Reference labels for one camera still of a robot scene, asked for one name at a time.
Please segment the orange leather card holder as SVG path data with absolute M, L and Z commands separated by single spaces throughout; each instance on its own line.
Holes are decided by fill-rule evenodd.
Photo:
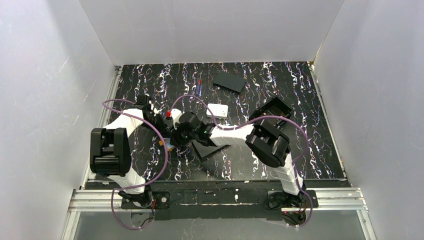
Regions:
M 170 138 L 164 138 L 163 140 L 160 140 L 159 145 L 160 146 L 166 146 L 168 152 L 170 152 L 170 151 L 172 151 L 173 149 L 176 148 L 174 145 L 171 144 Z

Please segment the black plastic box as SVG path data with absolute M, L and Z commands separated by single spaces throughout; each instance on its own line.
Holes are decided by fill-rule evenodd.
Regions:
M 284 103 L 278 96 L 267 100 L 263 105 L 257 107 L 249 116 L 249 121 L 261 116 L 281 116 L 290 119 L 293 109 Z

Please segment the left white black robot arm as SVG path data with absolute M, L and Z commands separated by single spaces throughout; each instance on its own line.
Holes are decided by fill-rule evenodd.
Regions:
M 141 195 L 149 182 L 132 168 L 129 136 L 143 126 L 157 133 L 167 150 L 169 130 L 148 95 L 141 95 L 118 114 L 112 123 L 91 131 L 89 167 L 91 172 L 115 181 L 125 193 Z

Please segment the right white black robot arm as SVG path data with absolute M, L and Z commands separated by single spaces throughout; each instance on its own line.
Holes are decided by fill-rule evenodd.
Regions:
M 170 143 L 182 147 L 195 141 L 205 147 L 245 146 L 266 166 L 272 168 L 285 193 L 297 196 L 303 180 L 295 170 L 290 139 L 261 116 L 243 126 L 204 123 L 193 112 L 173 108 L 166 113 L 172 120 Z

